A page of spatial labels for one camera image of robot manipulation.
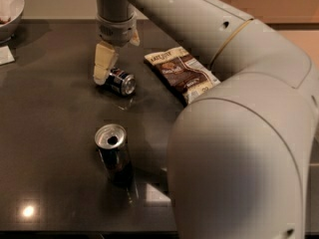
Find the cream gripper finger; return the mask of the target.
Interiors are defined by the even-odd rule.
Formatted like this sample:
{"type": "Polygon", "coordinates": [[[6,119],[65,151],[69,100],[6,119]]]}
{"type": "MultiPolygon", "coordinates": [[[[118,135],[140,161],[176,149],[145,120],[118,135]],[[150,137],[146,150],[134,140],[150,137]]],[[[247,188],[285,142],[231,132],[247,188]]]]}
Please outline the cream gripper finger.
{"type": "Polygon", "coordinates": [[[118,60],[118,56],[116,49],[111,44],[105,41],[97,44],[93,73],[93,79],[97,85],[101,86],[106,82],[111,68],[118,60]]]}
{"type": "Polygon", "coordinates": [[[132,38],[130,39],[130,43],[134,46],[138,46],[140,44],[140,36],[138,30],[135,30],[132,38]]]}

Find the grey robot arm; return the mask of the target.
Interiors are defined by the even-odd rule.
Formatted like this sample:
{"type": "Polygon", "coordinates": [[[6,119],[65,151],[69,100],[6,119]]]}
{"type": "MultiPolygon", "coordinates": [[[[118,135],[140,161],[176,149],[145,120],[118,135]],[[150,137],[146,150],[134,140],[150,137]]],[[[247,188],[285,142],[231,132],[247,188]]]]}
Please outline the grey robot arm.
{"type": "Polygon", "coordinates": [[[124,45],[146,15],[217,77],[176,119],[167,180],[180,239],[304,239],[318,71],[300,48],[219,0],[97,0],[124,45]]]}

